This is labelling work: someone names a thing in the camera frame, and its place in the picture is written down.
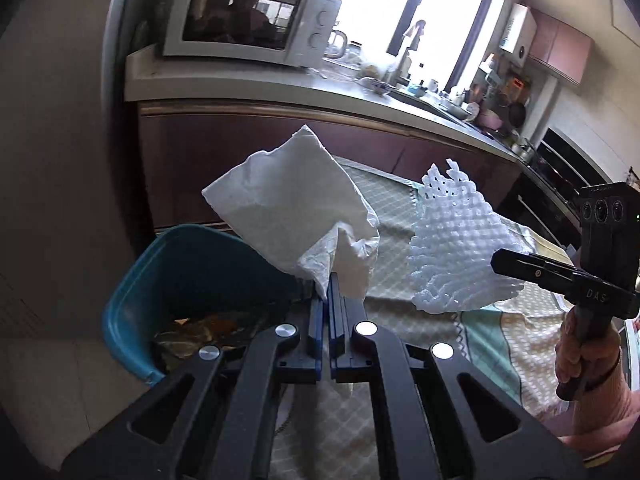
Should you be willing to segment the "pink sleeve right forearm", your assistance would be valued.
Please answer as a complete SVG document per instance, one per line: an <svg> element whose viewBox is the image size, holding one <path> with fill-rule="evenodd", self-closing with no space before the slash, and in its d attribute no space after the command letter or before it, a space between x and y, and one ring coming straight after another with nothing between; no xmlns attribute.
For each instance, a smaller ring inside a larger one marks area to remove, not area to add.
<svg viewBox="0 0 640 480"><path fill-rule="evenodd" d="M616 451L639 418L639 391L631 391L619 367L578 401L560 401L538 419L583 458Z"/></svg>

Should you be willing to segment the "person's right hand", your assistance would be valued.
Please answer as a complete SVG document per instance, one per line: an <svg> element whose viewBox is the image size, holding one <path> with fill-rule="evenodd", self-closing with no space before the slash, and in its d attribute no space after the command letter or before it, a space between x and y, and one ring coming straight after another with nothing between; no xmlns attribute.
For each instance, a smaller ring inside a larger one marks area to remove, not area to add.
<svg viewBox="0 0 640 480"><path fill-rule="evenodd" d="M555 346L555 376L560 385L582 378L595 382L617 366L620 335L610 324L605 333L590 341L577 337L577 308L571 308L561 325L560 340Z"/></svg>

